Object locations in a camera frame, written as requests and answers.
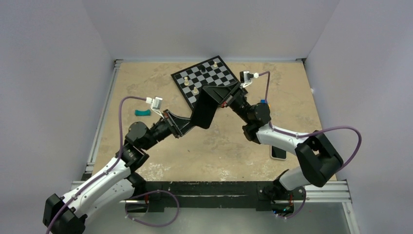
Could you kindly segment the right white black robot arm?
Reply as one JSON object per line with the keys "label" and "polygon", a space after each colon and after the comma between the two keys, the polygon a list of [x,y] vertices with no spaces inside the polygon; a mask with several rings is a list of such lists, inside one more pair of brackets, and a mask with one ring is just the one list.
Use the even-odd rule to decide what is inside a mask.
{"label": "right white black robot arm", "polygon": [[322,131],[301,136],[288,130],[275,130],[270,124],[269,105],[249,104],[245,89],[238,82],[227,86],[202,86],[191,116],[192,123],[207,129],[219,107],[231,108],[245,122],[243,132],[247,140],[270,145],[297,157],[299,166],[286,170],[274,181],[273,191],[279,198],[286,198],[298,187],[323,187],[344,165],[342,157]]}

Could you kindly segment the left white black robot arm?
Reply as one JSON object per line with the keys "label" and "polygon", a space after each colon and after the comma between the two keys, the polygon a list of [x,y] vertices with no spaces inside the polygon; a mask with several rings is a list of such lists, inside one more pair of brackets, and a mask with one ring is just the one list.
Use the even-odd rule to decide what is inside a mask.
{"label": "left white black robot arm", "polygon": [[127,199],[140,199],[147,193],[146,181],[136,172],[149,158],[146,150],[168,136],[180,138],[194,125],[190,118],[169,110],[148,127],[133,123],[126,135],[121,134],[120,149],[95,175],[62,196],[47,198],[43,224],[47,233],[81,234],[102,211]]}

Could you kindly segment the black chess piece back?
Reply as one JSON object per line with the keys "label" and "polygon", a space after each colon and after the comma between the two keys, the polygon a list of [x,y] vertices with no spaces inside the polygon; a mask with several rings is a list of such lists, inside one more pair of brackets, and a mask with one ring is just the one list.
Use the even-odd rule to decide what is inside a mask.
{"label": "black chess piece back", "polygon": [[203,66],[203,65],[198,66],[198,69],[199,69],[201,72],[205,72],[205,71],[206,71],[206,68],[205,68],[205,66]]}

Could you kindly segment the black white chessboard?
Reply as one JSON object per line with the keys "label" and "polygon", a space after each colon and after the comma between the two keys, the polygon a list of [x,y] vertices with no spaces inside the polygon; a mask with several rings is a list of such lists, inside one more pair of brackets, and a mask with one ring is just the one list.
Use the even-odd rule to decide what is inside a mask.
{"label": "black white chessboard", "polygon": [[[215,61],[218,64],[218,67],[216,68],[213,67]],[[198,66],[200,65],[205,66],[205,72],[201,72],[198,69]],[[184,85],[184,77],[188,77],[189,86]],[[209,58],[178,72],[172,73],[171,78],[177,85],[191,110],[194,109],[195,103],[199,96],[199,93],[193,93],[192,90],[194,87],[199,90],[203,85],[224,86],[235,81],[239,82],[234,73],[220,56]]]}

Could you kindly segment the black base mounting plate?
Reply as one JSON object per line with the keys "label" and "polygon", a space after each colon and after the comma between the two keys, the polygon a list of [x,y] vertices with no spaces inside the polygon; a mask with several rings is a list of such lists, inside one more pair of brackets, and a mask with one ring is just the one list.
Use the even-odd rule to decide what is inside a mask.
{"label": "black base mounting plate", "polygon": [[303,201],[304,188],[282,191],[272,181],[147,181],[133,187],[132,197],[147,211],[165,208],[254,209],[288,215]]}

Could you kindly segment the teal arch block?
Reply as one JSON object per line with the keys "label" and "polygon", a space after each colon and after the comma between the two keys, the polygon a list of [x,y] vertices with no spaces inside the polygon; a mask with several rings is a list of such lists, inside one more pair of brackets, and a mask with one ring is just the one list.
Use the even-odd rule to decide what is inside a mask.
{"label": "teal arch block", "polygon": [[137,117],[150,116],[150,115],[151,115],[151,111],[150,111],[150,109],[147,109],[147,110],[144,110],[144,111],[142,111],[142,110],[135,110],[135,111],[134,111],[134,114],[135,114],[135,116],[137,116]]}

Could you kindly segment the phone in white case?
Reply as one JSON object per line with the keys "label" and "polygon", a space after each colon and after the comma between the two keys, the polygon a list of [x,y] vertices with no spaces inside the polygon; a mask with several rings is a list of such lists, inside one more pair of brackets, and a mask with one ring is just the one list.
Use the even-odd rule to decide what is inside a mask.
{"label": "phone in white case", "polygon": [[270,147],[270,158],[274,160],[286,160],[287,152],[277,147]]}

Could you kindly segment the black phone case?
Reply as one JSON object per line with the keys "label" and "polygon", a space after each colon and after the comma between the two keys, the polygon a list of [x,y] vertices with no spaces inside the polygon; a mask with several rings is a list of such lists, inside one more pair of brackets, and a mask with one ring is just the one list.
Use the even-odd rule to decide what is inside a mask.
{"label": "black phone case", "polygon": [[219,104],[215,89],[215,86],[202,87],[190,117],[192,125],[202,129],[210,127]]}

